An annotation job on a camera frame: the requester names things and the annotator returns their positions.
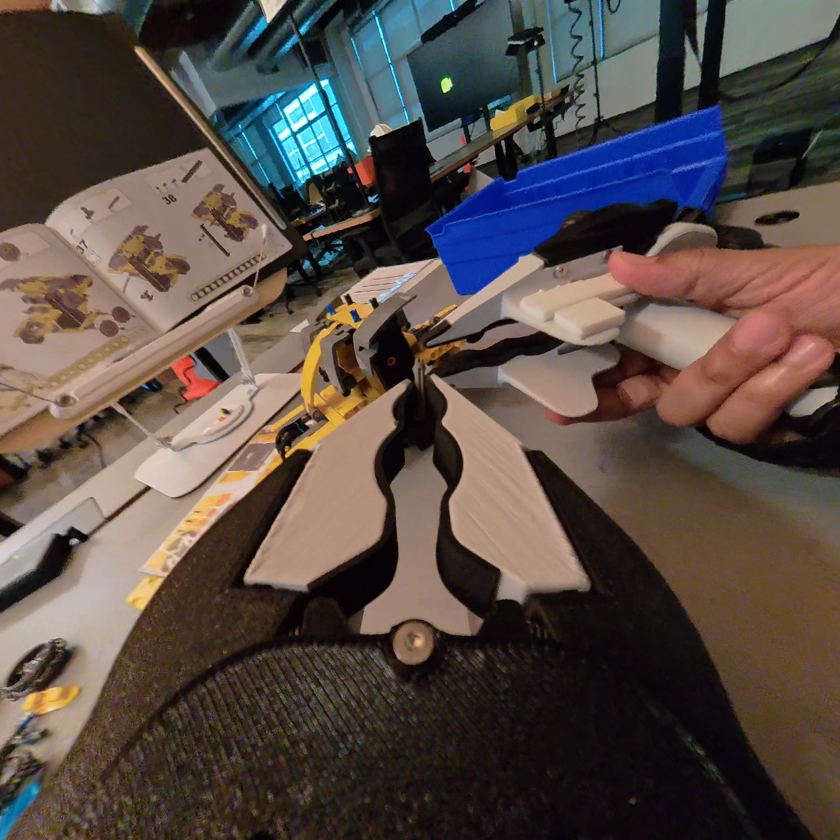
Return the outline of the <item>pile of small brick parts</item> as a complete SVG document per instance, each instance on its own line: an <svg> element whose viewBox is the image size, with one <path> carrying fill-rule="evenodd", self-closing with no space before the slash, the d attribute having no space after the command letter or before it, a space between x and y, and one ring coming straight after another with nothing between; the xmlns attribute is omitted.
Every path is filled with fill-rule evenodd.
<svg viewBox="0 0 840 840"><path fill-rule="evenodd" d="M52 638L29 650L2 684L2 703L18 709L21 715L2 741L2 834L40 791L46 762L37 747L49 736L46 717L67 708L81 694L78 686L60 685L72 655L65 639Z"/></svg>

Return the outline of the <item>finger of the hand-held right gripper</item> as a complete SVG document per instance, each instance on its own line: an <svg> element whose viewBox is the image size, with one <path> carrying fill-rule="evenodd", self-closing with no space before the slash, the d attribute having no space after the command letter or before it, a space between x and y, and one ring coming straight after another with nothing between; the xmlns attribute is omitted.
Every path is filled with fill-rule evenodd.
<svg viewBox="0 0 840 840"><path fill-rule="evenodd" d="M499 369L517 358L557 350L560 340L544 332L502 339L475 349L469 346L446 355L446 382L460 389L489 389L500 386Z"/></svg>
<svg viewBox="0 0 840 840"><path fill-rule="evenodd" d="M432 348L446 342L467 340L504 320L502 299L523 280L545 268L537 254L520 257L517 263L478 290L425 333L425 346Z"/></svg>

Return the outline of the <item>yellow sticker sheet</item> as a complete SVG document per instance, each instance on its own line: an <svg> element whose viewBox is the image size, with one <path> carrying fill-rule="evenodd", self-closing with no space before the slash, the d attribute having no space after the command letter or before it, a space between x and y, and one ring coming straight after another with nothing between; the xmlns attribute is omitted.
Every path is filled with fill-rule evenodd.
<svg viewBox="0 0 840 840"><path fill-rule="evenodd" d="M262 428L227 465L203 497L186 513L145 561L142 579L129 593L126 603L142 611L187 551L220 519L243 500L280 464L276 439L280 424Z"/></svg>

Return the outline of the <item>person's right hand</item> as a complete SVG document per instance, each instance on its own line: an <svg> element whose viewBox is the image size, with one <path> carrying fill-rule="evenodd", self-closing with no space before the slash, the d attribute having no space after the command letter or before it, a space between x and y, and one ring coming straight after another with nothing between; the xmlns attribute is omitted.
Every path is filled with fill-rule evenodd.
<svg viewBox="0 0 840 840"><path fill-rule="evenodd" d="M595 379L597 408L553 423L611 422L655 408L667 424L707 427L736 445L766 438L783 409L831 367L839 346L838 247L697 248L646 257L623 251L610 272L641 296L680 299L737 320L677 371L625 350Z"/></svg>

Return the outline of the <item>white book stand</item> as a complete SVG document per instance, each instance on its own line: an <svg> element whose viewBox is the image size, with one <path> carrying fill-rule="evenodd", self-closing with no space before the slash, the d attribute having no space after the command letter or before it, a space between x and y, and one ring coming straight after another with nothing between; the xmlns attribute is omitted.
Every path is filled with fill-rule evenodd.
<svg viewBox="0 0 840 840"><path fill-rule="evenodd" d="M171 498L184 496L245 445L296 393L287 374L252 374L234 326L275 300L285 267L303 243L237 155L188 97L113 15L2 11L1 233L44 224L68 198L115 177L210 150L246 189L291 252L259 258L229 287L173 329L84 374L47 409L2 434L2 452L35 448L88 420L174 362L227 333L241 382L174 436L145 430L156 445L135 478ZM220 406L236 417L219 423Z"/></svg>

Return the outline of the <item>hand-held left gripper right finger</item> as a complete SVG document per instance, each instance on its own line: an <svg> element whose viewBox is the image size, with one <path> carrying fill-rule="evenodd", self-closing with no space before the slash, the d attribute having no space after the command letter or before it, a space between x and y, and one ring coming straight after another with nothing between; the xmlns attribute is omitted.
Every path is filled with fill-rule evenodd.
<svg viewBox="0 0 840 840"><path fill-rule="evenodd" d="M434 464L444 477L437 567L463 604L588 592L586 573L519 440L432 375Z"/></svg>

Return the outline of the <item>black office chair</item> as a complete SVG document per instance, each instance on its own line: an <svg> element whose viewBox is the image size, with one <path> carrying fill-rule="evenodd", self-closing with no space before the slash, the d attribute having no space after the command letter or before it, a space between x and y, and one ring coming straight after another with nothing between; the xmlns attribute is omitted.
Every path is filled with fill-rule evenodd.
<svg viewBox="0 0 840 840"><path fill-rule="evenodd" d="M421 120L369 138L381 220L405 261L436 258L427 227L439 218Z"/></svg>

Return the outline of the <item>black flat device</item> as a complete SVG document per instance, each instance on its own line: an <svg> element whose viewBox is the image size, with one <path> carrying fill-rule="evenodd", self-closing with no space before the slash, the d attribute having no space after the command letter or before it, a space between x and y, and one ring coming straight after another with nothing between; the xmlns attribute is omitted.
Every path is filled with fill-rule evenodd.
<svg viewBox="0 0 840 840"><path fill-rule="evenodd" d="M74 549L89 540L75 527L29 541L1 566L1 612L63 574Z"/></svg>

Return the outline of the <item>yellow toy brick vehicle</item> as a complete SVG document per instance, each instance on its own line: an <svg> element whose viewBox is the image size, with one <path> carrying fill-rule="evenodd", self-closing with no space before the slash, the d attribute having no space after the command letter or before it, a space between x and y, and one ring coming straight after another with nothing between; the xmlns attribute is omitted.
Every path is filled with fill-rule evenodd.
<svg viewBox="0 0 840 840"><path fill-rule="evenodd" d="M432 373L465 341L437 348L424 335L456 305L412 323L406 308L414 295L395 293L382 302L329 306L324 326L311 342L301 369L302 407L279 420L276 450L280 464L315 444L392 388L414 384L415 361Z"/></svg>

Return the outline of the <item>open instruction booklet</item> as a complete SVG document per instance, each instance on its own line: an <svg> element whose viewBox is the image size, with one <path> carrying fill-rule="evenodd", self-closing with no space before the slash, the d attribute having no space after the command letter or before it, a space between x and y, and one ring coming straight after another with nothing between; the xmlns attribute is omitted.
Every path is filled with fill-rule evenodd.
<svg viewBox="0 0 840 840"><path fill-rule="evenodd" d="M210 150L91 186L44 224L3 231L2 434L253 275L260 257L291 249Z"/></svg>

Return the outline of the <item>yellow box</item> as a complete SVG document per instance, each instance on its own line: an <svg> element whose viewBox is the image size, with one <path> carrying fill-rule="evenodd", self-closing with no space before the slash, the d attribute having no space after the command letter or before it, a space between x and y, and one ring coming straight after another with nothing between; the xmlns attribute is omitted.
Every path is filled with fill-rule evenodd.
<svg viewBox="0 0 840 840"><path fill-rule="evenodd" d="M530 95L515 101L506 110L496 110L490 119L490 131L506 130L540 110L542 100Z"/></svg>

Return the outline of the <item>printed paper sheet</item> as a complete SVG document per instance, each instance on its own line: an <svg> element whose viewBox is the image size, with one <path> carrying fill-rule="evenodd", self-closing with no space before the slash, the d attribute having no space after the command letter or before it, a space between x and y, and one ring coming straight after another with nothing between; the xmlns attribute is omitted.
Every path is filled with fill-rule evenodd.
<svg viewBox="0 0 840 840"><path fill-rule="evenodd" d="M375 299L379 302L398 292L408 292L422 279L444 267L439 258L424 259L397 266L382 266L358 280L339 296L341 303L361 305Z"/></svg>

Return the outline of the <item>blue plastic bin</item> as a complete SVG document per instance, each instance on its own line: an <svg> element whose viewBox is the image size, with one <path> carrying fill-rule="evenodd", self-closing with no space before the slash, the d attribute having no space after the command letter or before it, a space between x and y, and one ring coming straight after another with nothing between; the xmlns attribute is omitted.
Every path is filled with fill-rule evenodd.
<svg viewBox="0 0 840 840"><path fill-rule="evenodd" d="M555 234L567 216L656 200L707 212L726 178L719 107L497 178L427 227L456 292L471 295Z"/></svg>

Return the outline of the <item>black computer monitor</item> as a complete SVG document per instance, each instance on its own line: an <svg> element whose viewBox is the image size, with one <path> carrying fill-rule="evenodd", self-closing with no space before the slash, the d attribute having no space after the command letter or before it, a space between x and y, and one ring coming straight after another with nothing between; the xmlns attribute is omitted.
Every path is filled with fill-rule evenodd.
<svg viewBox="0 0 840 840"><path fill-rule="evenodd" d="M457 13L406 58L428 132L477 114L520 87L518 60L507 54L509 2L466 2Z"/></svg>

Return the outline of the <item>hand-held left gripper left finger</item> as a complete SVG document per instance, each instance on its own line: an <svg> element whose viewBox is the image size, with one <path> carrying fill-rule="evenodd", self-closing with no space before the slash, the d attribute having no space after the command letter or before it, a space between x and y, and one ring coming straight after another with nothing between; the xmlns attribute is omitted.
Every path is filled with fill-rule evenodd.
<svg viewBox="0 0 840 840"><path fill-rule="evenodd" d="M246 585L314 592L382 542L393 524L390 473L404 465L400 433L412 388L401 382L313 448L244 574Z"/></svg>

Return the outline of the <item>wooden desk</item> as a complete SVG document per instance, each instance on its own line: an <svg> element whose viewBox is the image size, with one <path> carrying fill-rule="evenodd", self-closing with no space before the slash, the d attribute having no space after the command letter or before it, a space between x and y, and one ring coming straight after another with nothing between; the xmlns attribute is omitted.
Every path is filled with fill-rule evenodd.
<svg viewBox="0 0 840 840"><path fill-rule="evenodd" d="M513 135L526 128L543 130L547 149L556 155L556 143L553 134L553 119L559 112L564 114L571 105L571 87L566 85L554 91L552 96L536 106L532 112L524 113L516 122L506 124L499 129L485 132L462 145L457 151L446 155L429 167L432 183L438 182L452 172L462 170L491 147L497 148L502 177L510 180L518 171L518 160L513 148Z"/></svg>

